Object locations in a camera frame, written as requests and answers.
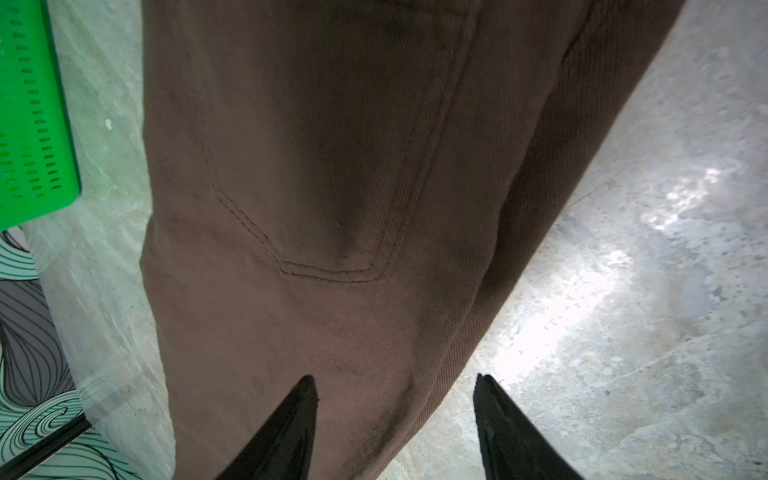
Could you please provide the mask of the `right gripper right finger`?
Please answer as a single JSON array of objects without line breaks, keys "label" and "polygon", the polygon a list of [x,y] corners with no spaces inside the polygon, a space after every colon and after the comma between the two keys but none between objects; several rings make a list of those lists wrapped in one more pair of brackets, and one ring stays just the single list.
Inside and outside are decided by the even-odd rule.
[{"label": "right gripper right finger", "polygon": [[492,376],[477,377],[473,405],[487,480],[582,480]]}]

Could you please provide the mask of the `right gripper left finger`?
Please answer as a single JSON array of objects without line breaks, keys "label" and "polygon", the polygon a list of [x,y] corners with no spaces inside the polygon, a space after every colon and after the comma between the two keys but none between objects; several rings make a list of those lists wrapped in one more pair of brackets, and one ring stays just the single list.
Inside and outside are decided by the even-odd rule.
[{"label": "right gripper left finger", "polygon": [[318,394],[302,377],[218,480],[306,480],[313,454]]}]

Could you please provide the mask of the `brown trousers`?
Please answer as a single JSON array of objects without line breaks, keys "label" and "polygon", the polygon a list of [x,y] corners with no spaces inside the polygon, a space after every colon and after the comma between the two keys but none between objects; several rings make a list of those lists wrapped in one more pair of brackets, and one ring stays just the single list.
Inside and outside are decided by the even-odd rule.
[{"label": "brown trousers", "polygon": [[141,259],[178,479],[303,376],[309,475],[422,428],[632,94],[678,1],[146,1]]}]

